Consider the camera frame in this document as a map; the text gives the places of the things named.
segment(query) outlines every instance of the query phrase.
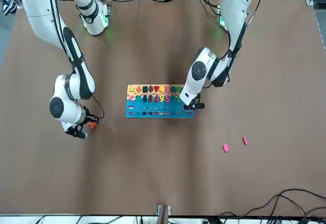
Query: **tabletop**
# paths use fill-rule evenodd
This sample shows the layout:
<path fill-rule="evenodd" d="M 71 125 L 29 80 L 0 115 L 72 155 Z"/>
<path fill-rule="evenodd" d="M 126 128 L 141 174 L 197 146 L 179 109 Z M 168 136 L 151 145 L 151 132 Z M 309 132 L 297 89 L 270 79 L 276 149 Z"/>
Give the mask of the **tabletop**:
<path fill-rule="evenodd" d="M 114 2 L 110 27 L 97 37 L 73 2 L 59 6 L 105 118 L 83 141 L 51 117 L 55 78 L 71 67 L 18 10 L 0 69 L 1 213 L 155 215 L 157 204 L 168 204 L 173 215 L 242 215 L 287 188 L 326 195 L 326 54 L 304 0 L 261 1 L 230 83 L 203 90 L 206 107 L 193 119 L 127 119 L 126 88 L 183 84 L 203 46 L 223 56 L 228 35 L 207 5 Z M 100 115 L 94 100 L 83 104 Z M 287 196 L 305 209 L 324 204 L 301 192 Z M 275 214 L 300 215 L 286 200 Z"/>

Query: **white robotic arm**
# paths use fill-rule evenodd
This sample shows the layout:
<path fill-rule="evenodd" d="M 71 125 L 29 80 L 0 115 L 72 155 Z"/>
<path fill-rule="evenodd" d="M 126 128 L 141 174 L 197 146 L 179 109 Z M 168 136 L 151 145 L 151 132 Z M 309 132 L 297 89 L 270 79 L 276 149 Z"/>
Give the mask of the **white robotic arm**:
<path fill-rule="evenodd" d="M 180 99 L 186 105 L 190 105 L 200 94 L 205 79 L 215 87 L 222 87 L 229 80 L 230 69 L 246 31 L 246 14 L 250 3 L 251 0 L 222 0 L 221 16 L 229 32 L 229 49 L 221 59 L 206 47 L 197 52 L 180 94 Z"/>
<path fill-rule="evenodd" d="M 106 6 L 94 0 L 77 0 L 84 26 L 92 35 L 100 34 L 107 22 Z M 87 122 L 98 122 L 99 118 L 77 102 L 90 99 L 95 91 L 95 82 L 87 68 L 77 40 L 59 15 L 56 0 L 22 0 L 29 23 L 36 34 L 66 53 L 73 72 L 56 78 L 55 90 L 49 103 L 50 113 L 62 123 L 65 132 L 73 137 L 86 138 L 82 132 Z"/>

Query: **shape puzzle piece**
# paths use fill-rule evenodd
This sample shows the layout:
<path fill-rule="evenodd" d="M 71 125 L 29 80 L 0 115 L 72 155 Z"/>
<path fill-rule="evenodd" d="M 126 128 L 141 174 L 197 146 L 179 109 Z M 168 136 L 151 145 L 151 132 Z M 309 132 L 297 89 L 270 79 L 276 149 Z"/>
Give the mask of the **shape puzzle piece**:
<path fill-rule="evenodd" d="M 182 87 L 177 87 L 177 93 L 181 93 Z"/>
<path fill-rule="evenodd" d="M 129 92 L 130 92 L 130 93 L 133 93 L 133 92 L 134 92 L 134 87 L 133 87 L 133 86 L 130 86 L 130 87 L 129 87 Z"/>

